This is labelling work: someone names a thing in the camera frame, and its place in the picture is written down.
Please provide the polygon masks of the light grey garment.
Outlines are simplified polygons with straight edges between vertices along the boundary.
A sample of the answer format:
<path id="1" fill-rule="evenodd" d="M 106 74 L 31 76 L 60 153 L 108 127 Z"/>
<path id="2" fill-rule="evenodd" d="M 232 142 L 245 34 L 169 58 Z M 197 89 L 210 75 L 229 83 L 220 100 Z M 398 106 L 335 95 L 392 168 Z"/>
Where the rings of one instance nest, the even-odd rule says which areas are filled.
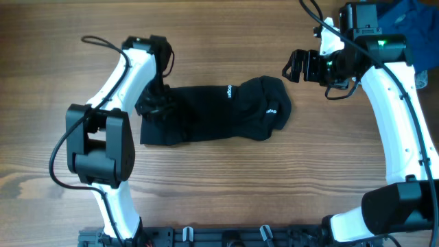
<path id="1" fill-rule="evenodd" d="M 428 70 L 415 74 L 415 86 L 417 89 L 423 89 L 428 85 Z"/>

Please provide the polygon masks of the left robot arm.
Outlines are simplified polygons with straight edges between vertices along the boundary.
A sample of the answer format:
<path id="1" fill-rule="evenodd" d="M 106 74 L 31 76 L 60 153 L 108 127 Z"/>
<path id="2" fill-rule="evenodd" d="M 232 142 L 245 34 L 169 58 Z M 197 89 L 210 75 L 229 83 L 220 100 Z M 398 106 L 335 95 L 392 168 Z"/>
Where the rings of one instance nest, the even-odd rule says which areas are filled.
<path id="1" fill-rule="evenodd" d="M 120 47 L 96 36 L 84 36 L 82 42 L 114 49 L 120 60 L 94 97 L 68 108 L 61 139 L 67 166 L 80 179 L 77 188 L 91 191 L 99 205 L 104 227 L 98 244 L 146 246 L 128 183 L 135 161 L 130 115 L 137 111 L 156 120 L 175 109 L 163 82 L 174 65 L 174 51 L 163 36 L 129 36 Z"/>

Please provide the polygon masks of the blue garment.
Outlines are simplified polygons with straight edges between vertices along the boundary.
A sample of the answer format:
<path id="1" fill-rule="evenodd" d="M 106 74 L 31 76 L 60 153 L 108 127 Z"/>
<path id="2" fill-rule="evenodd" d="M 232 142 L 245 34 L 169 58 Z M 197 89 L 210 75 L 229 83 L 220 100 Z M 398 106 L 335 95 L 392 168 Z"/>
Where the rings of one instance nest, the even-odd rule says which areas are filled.
<path id="1" fill-rule="evenodd" d="M 417 73 L 438 66 L 438 7 L 417 0 L 380 2 L 377 16 L 384 34 L 407 38 Z"/>

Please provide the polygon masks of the black polo shirt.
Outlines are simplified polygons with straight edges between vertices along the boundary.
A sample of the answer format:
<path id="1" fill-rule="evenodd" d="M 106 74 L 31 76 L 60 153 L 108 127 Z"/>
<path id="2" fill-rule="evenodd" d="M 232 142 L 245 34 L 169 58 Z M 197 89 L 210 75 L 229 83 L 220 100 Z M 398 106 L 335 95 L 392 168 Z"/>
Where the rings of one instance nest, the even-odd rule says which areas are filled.
<path id="1" fill-rule="evenodd" d="M 270 76 L 253 78 L 239 86 L 171 88 L 177 108 L 165 120 L 142 117 L 143 145 L 176 145 L 243 137 L 269 139 L 282 130 L 292 111 L 283 81 Z"/>

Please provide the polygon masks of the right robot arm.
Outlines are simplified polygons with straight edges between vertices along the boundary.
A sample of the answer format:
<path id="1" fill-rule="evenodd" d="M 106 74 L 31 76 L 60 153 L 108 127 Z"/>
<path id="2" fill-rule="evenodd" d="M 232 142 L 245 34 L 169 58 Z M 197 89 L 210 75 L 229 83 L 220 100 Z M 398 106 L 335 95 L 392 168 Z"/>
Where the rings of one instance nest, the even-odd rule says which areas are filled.
<path id="1" fill-rule="evenodd" d="M 343 246 L 393 233 L 431 231 L 438 242 L 438 153 L 423 117 L 406 37 L 337 38 L 335 49 L 292 52 L 282 74 L 292 82 L 345 89 L 354 79 L 366 93 L 383 144 L 386 186 L 320 226 L 324 246 Z"/>

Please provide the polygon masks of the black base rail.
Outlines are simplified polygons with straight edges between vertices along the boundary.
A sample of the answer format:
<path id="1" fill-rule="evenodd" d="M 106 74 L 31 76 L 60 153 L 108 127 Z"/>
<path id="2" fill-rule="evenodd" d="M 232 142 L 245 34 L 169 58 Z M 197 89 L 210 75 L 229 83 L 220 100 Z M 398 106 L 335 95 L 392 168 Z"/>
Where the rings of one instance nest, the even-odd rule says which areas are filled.
<path id="1" fill-rule="evenodd" d="M 385 241 L 400 243 L 389 235 L 337 243 L 318 225 L 292 225 L 272 228 L 268 225 L 252 228 L 143 228 L 125 241 L 126 246 L 154 247 L 227 247 L 227 246 L 383 246 Z"/>

